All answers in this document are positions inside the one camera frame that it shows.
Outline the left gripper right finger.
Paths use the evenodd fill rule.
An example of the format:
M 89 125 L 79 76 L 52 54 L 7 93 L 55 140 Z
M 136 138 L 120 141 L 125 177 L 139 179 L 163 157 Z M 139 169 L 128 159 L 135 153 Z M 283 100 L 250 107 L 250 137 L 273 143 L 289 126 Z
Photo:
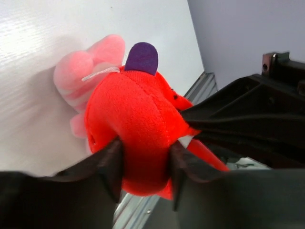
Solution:
M 170 149 L 173 201 L 160 200 L 146 229 L 302 229 L 302 169 L 223 172 L 180 143 Z

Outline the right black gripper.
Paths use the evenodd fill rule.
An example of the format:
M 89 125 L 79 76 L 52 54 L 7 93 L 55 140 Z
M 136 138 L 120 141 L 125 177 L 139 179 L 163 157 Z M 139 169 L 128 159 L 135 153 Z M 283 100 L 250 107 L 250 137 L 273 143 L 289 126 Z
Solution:
M 290 52 L 265 53 L 262 75 L 269 79 L 240 78 L 181 114 L 205 143 L 269 167 L 303 167 L 305 63 Z

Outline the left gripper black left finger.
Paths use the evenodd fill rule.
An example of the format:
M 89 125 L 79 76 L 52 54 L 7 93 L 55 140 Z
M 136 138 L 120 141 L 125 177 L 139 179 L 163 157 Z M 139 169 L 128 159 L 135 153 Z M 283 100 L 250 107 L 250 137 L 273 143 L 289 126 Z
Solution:
M 122 190 L 120 139 L 50 177 L 0 174 L 3 229 L 110 229 Z

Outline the red plush purple horn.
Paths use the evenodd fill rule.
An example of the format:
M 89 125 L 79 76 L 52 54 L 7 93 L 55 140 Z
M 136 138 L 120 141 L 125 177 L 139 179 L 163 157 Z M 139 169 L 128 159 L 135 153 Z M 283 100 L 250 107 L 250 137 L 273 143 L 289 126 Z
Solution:
M 135 44 L 119 72 L 107 75 L 91 94 L 84 122 L 94 153 L 116 137 L 121 139 L 126 192 L 171 199 L 169 148 L 199 131 L 181 116 L 192 103 L 174 91 L 157 68 L 155 47 Z

